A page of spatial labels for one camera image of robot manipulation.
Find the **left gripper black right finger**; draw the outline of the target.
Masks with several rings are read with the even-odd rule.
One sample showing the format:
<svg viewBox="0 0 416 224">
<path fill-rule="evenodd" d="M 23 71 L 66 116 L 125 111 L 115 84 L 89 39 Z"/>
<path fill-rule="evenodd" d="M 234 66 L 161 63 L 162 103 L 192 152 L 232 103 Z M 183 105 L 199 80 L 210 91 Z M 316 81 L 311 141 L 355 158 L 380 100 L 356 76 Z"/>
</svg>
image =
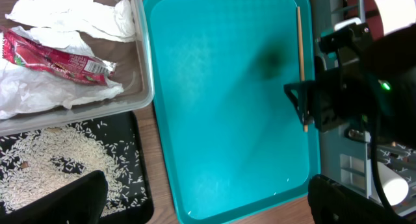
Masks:
<svg viewBox="0 0 416 224">
<path fill-rule="evenodd" d="M 411 224 L 324 175 L 309 181 L 307 200 L 315 224 Z"/>
</svg>

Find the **pink bowl with rice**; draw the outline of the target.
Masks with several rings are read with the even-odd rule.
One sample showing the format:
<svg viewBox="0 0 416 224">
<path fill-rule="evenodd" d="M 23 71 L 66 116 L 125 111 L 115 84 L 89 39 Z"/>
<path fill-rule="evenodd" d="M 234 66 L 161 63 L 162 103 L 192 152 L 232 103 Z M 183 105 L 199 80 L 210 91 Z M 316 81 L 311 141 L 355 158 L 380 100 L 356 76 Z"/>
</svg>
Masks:
<svg viewBox="0 0 416 224">
<path fill-rule="evenodd" d="M 415 23 L 415 0 L 363 0 L 363 6 L 374 40 Z"/>
</svg>

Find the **white paper cup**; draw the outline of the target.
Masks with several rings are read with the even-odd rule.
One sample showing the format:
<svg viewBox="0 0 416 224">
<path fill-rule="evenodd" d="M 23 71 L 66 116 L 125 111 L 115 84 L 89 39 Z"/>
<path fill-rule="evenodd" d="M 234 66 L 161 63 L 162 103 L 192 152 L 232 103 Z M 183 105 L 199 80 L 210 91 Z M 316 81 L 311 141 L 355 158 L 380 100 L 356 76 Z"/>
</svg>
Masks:
<svg viewBox="0 0 416 224">
<path fill-rule="evenodd" d="M 378 173 L 389 204 L 395 206 L 405 200 L 409 191 L 406 180 L 381 162 L 378 163 Z"/>
</svg>

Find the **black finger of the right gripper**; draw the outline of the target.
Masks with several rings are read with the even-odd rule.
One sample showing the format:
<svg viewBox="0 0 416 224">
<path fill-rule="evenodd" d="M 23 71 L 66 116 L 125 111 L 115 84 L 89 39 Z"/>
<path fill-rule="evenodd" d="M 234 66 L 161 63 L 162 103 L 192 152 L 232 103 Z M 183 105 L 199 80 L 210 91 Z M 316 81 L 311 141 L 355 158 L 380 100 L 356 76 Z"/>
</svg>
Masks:
<svg viewBox="0 0 416 224">
<path fill-rule="evenodd" d="M 283 86 L 285 95 L 292 103 L 302 125 L 308 125 L 314 121 L 315 86 L 315 81 L 302 81 Z"/>
</svg>

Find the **rice pile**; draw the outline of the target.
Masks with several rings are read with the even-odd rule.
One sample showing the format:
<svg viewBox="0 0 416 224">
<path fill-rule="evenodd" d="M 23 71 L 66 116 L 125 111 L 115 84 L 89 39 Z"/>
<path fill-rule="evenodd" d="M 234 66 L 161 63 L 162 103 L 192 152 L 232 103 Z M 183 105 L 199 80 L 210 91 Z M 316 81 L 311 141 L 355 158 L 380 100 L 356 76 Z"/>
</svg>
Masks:
<svg viewBox="0 0 416 224">
<path fill-rule="evenodd" d="M 69 183 L 102 171 L 103 216 L 148 201 L 132 129 L 122 136 L 106 121 L 82 121 L 1 137 L 1 214 L 10 214 Z"/>
</svg>

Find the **red snack wrapper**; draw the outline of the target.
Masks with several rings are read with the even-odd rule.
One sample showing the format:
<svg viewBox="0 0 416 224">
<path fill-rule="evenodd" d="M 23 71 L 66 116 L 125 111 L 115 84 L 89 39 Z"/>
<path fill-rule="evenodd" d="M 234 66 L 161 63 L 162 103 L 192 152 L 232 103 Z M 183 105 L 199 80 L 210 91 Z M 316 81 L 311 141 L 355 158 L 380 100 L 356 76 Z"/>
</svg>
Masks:
<svg viewBox="0 0 416 224">
<path fill-rule="evenodd" d="M 107 85 L 117 64 L 93 56 L 76 55 L 46 47 L 1 27 L 1 58 L 12 64 L 88 85 Z"/>
</svg>

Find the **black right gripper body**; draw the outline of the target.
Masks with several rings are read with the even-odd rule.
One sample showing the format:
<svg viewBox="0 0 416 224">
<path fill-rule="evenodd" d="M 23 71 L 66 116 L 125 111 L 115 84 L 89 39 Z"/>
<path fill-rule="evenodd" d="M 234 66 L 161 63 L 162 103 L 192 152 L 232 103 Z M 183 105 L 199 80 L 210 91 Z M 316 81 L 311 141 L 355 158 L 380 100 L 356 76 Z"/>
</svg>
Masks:
<svg viewBox="0 0 416 224">
<path fill-rule="evenodd" d="M 383 113 L 384 89 L 379 83 L 383 79 L 381 66 L 371 57 L 375 45 L 366 23 L 350 24 L 322 37 L 318 46 L 322 53 L 334 53 L 339 66 L 322 72 L 316 79 L 317 103 L 328 105 L 341 123 L 353 124 L 367 116 L 366 127 L 381 132 L 387 124 Z M 350 65 L 340 60 L 340 50 L 347 49 L 357 59 Z"/>
</svg>

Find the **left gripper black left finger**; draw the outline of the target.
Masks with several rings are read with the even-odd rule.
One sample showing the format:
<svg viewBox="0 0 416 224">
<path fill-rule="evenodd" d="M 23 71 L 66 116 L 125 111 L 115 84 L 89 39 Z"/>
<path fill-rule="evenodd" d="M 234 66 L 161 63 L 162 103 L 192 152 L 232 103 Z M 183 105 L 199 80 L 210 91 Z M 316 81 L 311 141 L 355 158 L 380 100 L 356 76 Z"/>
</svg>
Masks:
<svg viewBox="0 0 416 224">
<path fill-rule="evenodd" d="M 106 204 L 108 184 L 93 171 L 53 193 L 1 218 L 1 224 L 98 223 Z"/>
</svg>

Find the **white paper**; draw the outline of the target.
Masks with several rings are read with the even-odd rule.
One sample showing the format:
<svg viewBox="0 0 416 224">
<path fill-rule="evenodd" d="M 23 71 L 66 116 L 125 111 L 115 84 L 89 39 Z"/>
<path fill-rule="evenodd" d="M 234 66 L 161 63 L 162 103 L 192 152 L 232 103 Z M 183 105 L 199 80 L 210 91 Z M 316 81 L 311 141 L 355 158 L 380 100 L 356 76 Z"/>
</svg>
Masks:
<svg viewBox="0 0 416 224">
<path fill-rule="evenodd" d="M 5 18 L 19 24 L 11 30 L 20 36 L 76 55 L 97 57 L 81 38 L 82 32 L 114 42 L 137 38 L 130 0 L 114 6 L 94 0 L 18 0 Z M 111 77 L 106 81 L 106 86 L 81 84 L 1 58 L 1 119 L 57 106 L 71 109 L 124 92 L 122 84 Z"/>
</svg>

